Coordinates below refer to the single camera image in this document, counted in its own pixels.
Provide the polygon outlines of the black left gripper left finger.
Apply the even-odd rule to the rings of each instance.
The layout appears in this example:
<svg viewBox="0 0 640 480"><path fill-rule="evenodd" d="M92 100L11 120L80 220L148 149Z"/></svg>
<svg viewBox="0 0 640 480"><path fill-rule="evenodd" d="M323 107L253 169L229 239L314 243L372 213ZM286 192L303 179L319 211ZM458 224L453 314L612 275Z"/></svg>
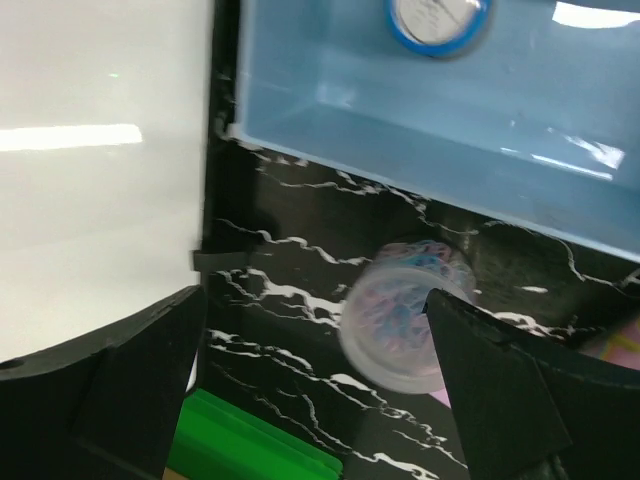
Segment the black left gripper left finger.
<svg viewBox="0 0 640 480"><path fill-rule="evenodd" d="M1 364L4 479L159 479L206 319L186 287Z"/></svg>

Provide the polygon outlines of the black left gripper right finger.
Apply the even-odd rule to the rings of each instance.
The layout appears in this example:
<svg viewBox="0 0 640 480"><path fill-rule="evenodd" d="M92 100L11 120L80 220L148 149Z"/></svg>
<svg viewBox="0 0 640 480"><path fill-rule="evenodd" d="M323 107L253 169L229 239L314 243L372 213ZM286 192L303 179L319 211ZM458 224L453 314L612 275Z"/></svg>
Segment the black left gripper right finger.
<svg viewBox="0 0 640 480"><path fill-rule="evenodd" d="M426 313L471 478L638 478L637 371L442 290Z"/></svg>

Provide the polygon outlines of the clear jar of clips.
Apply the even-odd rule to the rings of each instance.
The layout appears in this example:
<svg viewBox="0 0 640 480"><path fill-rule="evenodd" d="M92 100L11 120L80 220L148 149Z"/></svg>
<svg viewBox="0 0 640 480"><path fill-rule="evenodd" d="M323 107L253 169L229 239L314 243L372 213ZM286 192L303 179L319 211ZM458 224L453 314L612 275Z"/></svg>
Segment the clear jar of clips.
<svg viewBox="0 0 640 480"><path fill-rule="evenodd" d="M473 304L476 279L467 258L446 243L384 245L349 291L339 321L346 358L373 383L404 394L445 388L427 296L444 290Z"/></svg>

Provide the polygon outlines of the light blue bin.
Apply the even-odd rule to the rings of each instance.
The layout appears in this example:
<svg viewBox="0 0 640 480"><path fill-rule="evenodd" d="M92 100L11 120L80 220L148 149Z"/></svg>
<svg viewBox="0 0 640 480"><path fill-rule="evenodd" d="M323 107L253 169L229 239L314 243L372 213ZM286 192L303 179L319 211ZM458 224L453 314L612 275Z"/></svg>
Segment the light blue bin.
<svg viewBox="0 0 640 480"><path fill-rule="evenodd" d="M385 2L242 2L235 137L637 261L638 3L494 1L431 58Z"/></svg>

